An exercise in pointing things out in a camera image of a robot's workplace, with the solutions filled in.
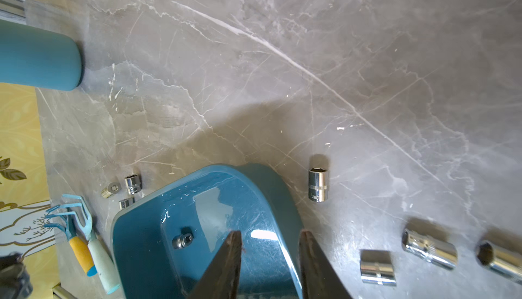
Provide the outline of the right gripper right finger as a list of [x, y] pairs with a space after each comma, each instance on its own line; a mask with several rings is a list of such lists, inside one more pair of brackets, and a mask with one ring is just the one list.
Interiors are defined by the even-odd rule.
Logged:
[[299, 261], [303, 298], [352, 298], [311, 231], [300, 231]]

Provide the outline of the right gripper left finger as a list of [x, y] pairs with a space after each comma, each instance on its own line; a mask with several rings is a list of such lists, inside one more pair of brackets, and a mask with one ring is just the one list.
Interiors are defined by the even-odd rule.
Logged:
[[231, 231], [188, 298], [236, 298], [242, 251], [241, 232]]

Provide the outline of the teal plastic storage box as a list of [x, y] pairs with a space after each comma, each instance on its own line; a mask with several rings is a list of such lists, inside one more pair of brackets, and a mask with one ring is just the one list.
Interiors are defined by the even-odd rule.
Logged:
[[[239, 298], [300, 298], [303, 223], [283, 179], [263, 164], [215, 164], [120, 211], [111, 246], [125, 298], [186, 298], [231, 231], [243, 243]], [[175, 250], [175, 236], [191, 245]]]

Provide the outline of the long chrome socket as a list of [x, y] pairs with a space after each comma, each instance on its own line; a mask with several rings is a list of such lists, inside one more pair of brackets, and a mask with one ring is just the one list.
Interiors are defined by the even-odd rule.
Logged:
[[458, 252], [453, 244], [420, 235], [408, 228], [402, 234], [402, 248], [423, 261], [447, 270], [453, 270], [458, 265]]

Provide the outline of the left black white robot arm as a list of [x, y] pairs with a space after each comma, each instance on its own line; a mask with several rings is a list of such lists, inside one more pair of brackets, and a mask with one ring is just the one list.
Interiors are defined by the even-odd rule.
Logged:
[[33, 286], [21, 254], [13, 252], [1, 257], [1, 299], [26, 299]]

